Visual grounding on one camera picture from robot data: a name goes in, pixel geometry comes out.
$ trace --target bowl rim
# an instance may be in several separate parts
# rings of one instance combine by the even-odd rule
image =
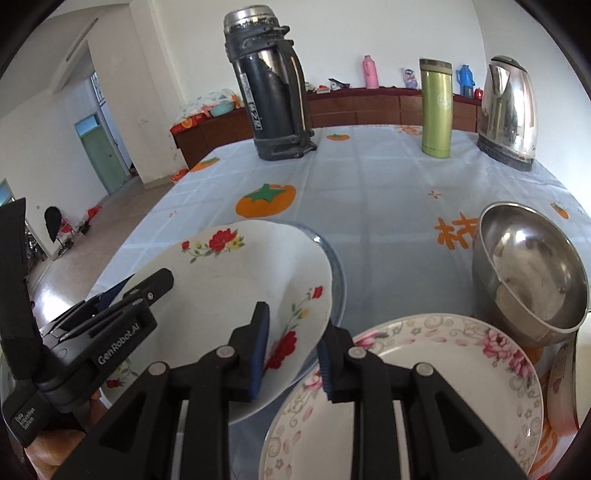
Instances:
[[[587,276],[587,271],[585,270],[585,267],[583,265],[583,261],[581,260],[580,255],[579,255],[579,252],[577,252],[577,249],[574,247],[573,243],[566,236],[566,234],[558,227],[558,225],[556,225],[552,220],[550,220],[548,217],[546,217],[546,215],[533,209],[532,207],[528,207],[527,205],[523,205],[522,203],[518,203],[518,202],[493,202],[493,203],[487,205],[484,208],[484,210],[482,211],[482,213],[480,214],[480,217],[478,218],[478,225],[477,225],[478,232],[482,232],[482,221],[484,220],[485,215],[488,212],[490,212],[492,209],[500,207],[500,206],[515,207],[515,208],[519,208],[522,210],[526,210],[526,211],[533,213],[535,215],[538,215],[539,217],[546,220],[550,224],[550,226],[553,227],[554,230],[556,230],[558,235],[566,241],[566,244],[569,246],[571,251],[574,253],[575,257],[579,261],[579,265],[580,265],[581,269],[583,270],[583,276],[584,276],[584,280],[585,280],[585,295],[586,295],[586,306],[584,309],[583,316],[579,320],[578,324],[575,325],[574,327],[571,327],[571,328],[555,327],[554,325],[550,325],[548,322],[545,322],[542,319],[540,319],[540,317],[538,317],[534,312],[532,312],[528,307],[525,306],[525,304],[513,293],[513,290],[511,288],[509,288],[509,285],[507,285],[505,280],[503,280],[501,278],[501,275],[499,274],[499,271],[496,269],[491,256],[488,254],[488,251],[486,250],[486,245],[484,243],[484,238],[483,238],[482,234],[480,234],[480,235],[477,234],[475,241],[480,242],[480,244],[482,245],[482,249],[484,250],[484,254],[486,256],[486,259],[488,260],[488,263],[490,264],[490,266],[494,270],[497,280],[506,287],[507,291],[511,294],[511,296],[519,303],[519,305],[521,305],[525,309],[526,312],[528,312],[538,322],[540,322],[544,326],[548,327],[548,329],[550,329],[551,331],[556,332],[556,333],[563,333],[563,334],[576,332],[577,330],[579,330],[579,328],[581,327],[581,325],[583,324],[583,322],[587,318],[587,313],[589,312],[589,278]]]

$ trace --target cabinet drawer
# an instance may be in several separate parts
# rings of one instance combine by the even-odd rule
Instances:
[[[308,105],[310,107],[310,113],[312,114],[346,112],[354,110],[353,98],[354,97],[341,97],[311,100]]]
[[[251,123],[248,119],[248,114],[246,111],[232,115],[230,121],[232,122],[234,131],[236,132],[237,141],[246,140],[253,137]]]
[[[183,152],[189,170],[204,159],[210,152],[201,133],[201,127],[195,127],[175,136],[177,146]]]
[[[400,111],[399,97],[390,95],[373,95],[363,97],[353,97],[355,110],[386,110]]]
[[[452,122],[454,130],[464,130],[464,132],[476,131],[476,118],[458,118],[454,117]]]
[[[312,115],[312,127],[336,127],[339,125],[356,125],[355,112],[321,113]]]
[[[476,105],[453,102],[453,116],[458,118],[476,119]]]
[[[206,120],[200,125],[200,128],[209,150],[238,140],[229,118]]]
[[[403,112],[422,112],[423,97],[420,95],[400,97],[400,110]]]
[[[361,110],[355,115],[358,125],[400,125],[399,111]]]

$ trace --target green door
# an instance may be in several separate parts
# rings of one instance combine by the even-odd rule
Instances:
[[[80,136],[90,163],[109,194],[115,193],[128,178],[115,149],[102,126],[89,130]]]

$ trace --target small bottle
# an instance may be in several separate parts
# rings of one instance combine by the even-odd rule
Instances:
[[[361,65],[363,67],[363,76],[365,77],[365,88],[379,88],[378,71],[375,69],[375,62],[371,59],[371,56],[366,55]]]

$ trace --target blue bowl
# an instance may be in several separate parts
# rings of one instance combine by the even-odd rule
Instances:
[[[234,110],[234,102],[226,102],[220,103],[217,107],[212,108],[209,113],[211,113],[212,116],[220,116],[229,113],[232,110]]]

